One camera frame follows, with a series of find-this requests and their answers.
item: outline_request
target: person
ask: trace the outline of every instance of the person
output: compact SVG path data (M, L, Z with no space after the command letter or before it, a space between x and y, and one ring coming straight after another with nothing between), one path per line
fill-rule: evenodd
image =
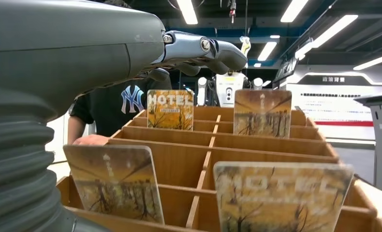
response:
M172 89L170 78L129 80L77 98L70 112L68 144L104 145L108 138L147 107L150 89ZM96 134L83 136L86 124L96 123Z

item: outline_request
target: black t-shirt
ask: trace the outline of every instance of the black t-shirt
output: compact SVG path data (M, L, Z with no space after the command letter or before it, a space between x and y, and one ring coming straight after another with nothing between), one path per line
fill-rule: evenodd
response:
M95 121L97 134L110 137L147 108L147 92L150 89L172 89L171 81L169 78L163 82L145 78L98 88L80 96L70 116L79 117L86 124Z

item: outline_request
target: screw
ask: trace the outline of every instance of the screw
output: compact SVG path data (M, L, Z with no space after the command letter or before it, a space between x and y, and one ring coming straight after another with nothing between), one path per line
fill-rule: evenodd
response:
M209 44L209 41L207 39L201 40L201 48L204 52L207 52L210 50L211 45Z
M170 44L170 43L172 43L173 42L173 38L171 37L171 35L164 35L163 37L162 37L162 40L164 40L164 43L165 44Z

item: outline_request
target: dark ceiling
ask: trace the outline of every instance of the dark ceiling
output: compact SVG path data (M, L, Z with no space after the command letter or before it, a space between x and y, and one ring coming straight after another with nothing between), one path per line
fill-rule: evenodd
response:
M236 0L236 19L229 18L228 0L193 0L198 25L185 24L176 0L126 0L133 9L155 14L167 29L176 29L233 42L249 29L250 67L270 35L280 35L278 45L263 68L279 68L281 60L292 56L309 37L316 38L344 15L358 19L318 49L312 49L300 64L357 65L382 56L382 0L309 0L292 23L280 19L291 0Z

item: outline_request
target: wooden card holder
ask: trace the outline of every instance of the wooden card holder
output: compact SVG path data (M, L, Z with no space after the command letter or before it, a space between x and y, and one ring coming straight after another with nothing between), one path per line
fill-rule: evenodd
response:
M109 140L112 145L151 148L166 225L82 210L71 176L58 182L62 203L112 231L218 232L220 224L212 168L218 161L341 163L315 123L292 111L289 139L234 135L233 109L195 107L194 131L147 128L139 113ZM377 210L352 183L336 232L382 232Z

